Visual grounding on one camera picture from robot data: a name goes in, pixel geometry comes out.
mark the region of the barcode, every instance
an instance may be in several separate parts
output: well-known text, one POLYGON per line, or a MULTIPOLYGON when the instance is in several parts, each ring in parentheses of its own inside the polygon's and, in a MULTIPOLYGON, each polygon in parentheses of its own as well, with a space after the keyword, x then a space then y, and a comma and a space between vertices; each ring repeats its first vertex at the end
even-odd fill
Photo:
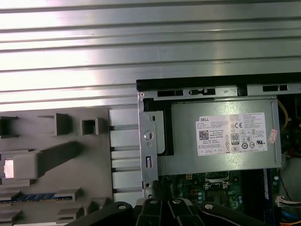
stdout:
POLYGON ((209 140, 209 131, 208 130, 199 131, 199 140, 209 140))

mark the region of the gray plastic panel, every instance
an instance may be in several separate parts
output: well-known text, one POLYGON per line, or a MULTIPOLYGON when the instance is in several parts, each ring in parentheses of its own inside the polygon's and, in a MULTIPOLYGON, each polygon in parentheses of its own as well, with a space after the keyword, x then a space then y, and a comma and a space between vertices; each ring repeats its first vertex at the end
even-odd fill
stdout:
MULTIPOLYGON (((109 116, 106 108, 53 109, 1 114, 1 116, 6 115, 19 117, 11 123, 12 131, 18 133, 19 137, 0 140, 0 151, 5 155, 18 154, 14 152, 15 150, 43 150, 71 141, 79 143, 82 150, 75 158, 50 169, 37 180, 31 180, 32 184, 28 187, 14 187, 18 186, 18 184, 11 184, 14 179, 2 178, 2 183, 6 183, 8 188, 0 189, 0 193, 7 193, 6 191, 11 191, 11 187, 14 187, 13 191, 21 190, 24 194, 56 193, 56 197, 72 196, 70 201, 0 204, 0 208, 5 210, 22 211, 22 217, 17 219, 17 224, 60 222, 58 213, 61 210, 82 208, 80 214, 82 215, 83 210, 85 213, 89 212, 93 200, 113 198, 109 116), (53 136, 55 128, 64 124, 57 125, 51 117, 39 117, 55 114, 65 114, 70 117, 72 121, 70 133, 53 136), (101 119, 99 125, 101 133, 82 136, 81 121, 91 118, 101 119)), ((67 221, 72 221, 72 217, 68 217, 67 221)))

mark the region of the motherboard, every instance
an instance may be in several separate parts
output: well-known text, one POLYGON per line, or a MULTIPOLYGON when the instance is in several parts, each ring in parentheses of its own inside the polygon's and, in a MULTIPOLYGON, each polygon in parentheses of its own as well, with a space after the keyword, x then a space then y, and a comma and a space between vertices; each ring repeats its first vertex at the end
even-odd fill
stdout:
POLYGON ((154 191, 169 198, 188 199, 196 206, 206 201, 244 211, 240 171, 162 176, 154 191))

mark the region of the white connector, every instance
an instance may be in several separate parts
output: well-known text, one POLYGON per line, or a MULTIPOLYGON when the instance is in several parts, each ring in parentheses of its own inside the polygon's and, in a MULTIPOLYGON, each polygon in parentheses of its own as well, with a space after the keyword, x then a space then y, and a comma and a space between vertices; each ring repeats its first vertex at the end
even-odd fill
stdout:
POLYGON ((276 198, 276 205, 278 207, 284 207, 285 205, 282 204, 282 203, 280 203, 280 199, 284 199, 284 196, 277 196, 277 198, 276 198))

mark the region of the power supply label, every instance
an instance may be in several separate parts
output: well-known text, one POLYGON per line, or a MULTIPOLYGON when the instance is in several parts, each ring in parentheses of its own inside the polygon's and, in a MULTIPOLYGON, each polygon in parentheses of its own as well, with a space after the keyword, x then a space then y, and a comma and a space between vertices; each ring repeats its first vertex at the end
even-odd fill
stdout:
POLYGON ((264 113, 202 116, 196 131, 199 156, 268 150, 264 113))

